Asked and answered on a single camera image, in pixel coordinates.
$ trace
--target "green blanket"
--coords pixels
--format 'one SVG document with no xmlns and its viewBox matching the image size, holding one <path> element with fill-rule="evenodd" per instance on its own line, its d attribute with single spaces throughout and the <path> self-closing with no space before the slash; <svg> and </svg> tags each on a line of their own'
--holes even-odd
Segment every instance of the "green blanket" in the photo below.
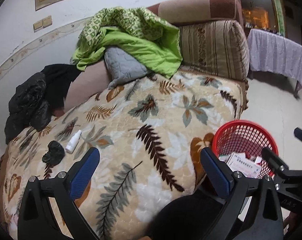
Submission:
<svg viewBox="0 0 302 240">
<path fill-rule="evenodd" d="M 73 60 L 83 71 L 103 56 L 107 45 L 117 45 L 166 78 L 178 70 L 182 61 L 179 29 L 146 8 L 103 9 L 90 19 L 79 39 Z"/>
</svg>

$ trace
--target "red plastic basket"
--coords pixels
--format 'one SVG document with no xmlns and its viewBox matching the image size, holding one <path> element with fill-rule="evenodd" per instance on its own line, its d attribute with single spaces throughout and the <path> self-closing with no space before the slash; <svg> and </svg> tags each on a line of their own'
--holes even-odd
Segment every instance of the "red plastic basket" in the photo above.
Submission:
<svg viewBox="0 0 302 240">
<path fill-rule="evenodd" d="M 246 158 L 261 156 L 264 147 L 269 147 L 276 155 L 278 148 L 272 136 L 260 125 L 246 120 L 235 120 L 221 126 L 214 135 L 212 151 L 219 157 L 232 152 L 245 152 Z M 261 162 L 258 179 L 269 174 L 273 175 L 265 160 Z"/>
</svg>

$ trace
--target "basket rim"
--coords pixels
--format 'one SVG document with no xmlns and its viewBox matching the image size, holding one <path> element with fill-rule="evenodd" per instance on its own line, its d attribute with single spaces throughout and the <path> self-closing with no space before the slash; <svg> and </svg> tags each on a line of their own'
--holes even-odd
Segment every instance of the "basket rim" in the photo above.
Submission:
<svg viewBox="0 0 302 240">
<path fill-rule="evenodd" d="M 217 153 L 217 146 L 218 146 L 218 139 L 220 138 L 220 135 L 228 128 L 230 127 L 234 127 L 234 126 L 238 126 L 238 125 L 246 125 L 252 128 L 257 129 L 258 131 L 262 132 L 265 137 L 269 140 L 271 146 L 272 146 L 272 151 L 278 156 L 278 147 L 276 145 L 276 142 L 274 140 L 274 138 L 272 137 L 272 135 L 262 126 L 260 126 L 259 124 L 249 121 L 249 120 L 234 120 L 234 121 L 230 121 L 225 123 L 224 125 L 222 125 L 215 133 L 214 137 L 213 137 L 213 141 L 212 141 L 212 151 L 213 153 L 216 155 L 216 157 L 219 157 L 218 153 Z"/>
</svg>

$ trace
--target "metal bolt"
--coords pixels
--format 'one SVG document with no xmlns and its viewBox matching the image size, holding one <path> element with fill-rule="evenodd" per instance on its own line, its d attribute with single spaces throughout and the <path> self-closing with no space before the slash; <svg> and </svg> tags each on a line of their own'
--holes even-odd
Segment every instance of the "metal bolt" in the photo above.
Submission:
<svg viewBox="0 0 302 240">
<path fill-rule="evenodd" d="M 36 180 L 36 178 L 37 178 L 36 176 L 31 176 L 31 177 L 29 178 L 29 181 L 30 181 L 30 182 L 34 182 L 34 181 Z"/>
<path fill-rule="evenodd" d="M 67 175 L 67 173 L 65 171 L 61 171 L 58 173 L 58 178 L 63 179 L 66 175 Z"/>
<path fill-rule="evenodd" d="M 272 177 L 269 176 L 269 175 L 265 175 L 264 178 L 265 178 L 267 181 L 271 181 L 271 180 L 272 180 Z"/>
<path fill-rule="evenodd" d="M 233 172 L 233 175 L 236 177 L 236 178 L 241 178 L 243 176 L 243 174 L 240 172 L 240 171 L 235 171 Z"/>
</svg>

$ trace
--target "pink pillow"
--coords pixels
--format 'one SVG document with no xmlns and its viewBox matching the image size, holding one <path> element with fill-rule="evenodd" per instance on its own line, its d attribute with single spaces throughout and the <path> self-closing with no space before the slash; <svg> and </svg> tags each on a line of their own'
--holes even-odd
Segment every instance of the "pink pillow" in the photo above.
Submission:
<svg viewBox="0 0 302 240">
<path fill-rule="evenodd" d="M 92 95 L 108 88 L 112 77 L 107 71 L 104 60 L 87 66 L 74 82 L 71 83 L 64 101 L 64 112 L 86 102 Z"/>
</svg>

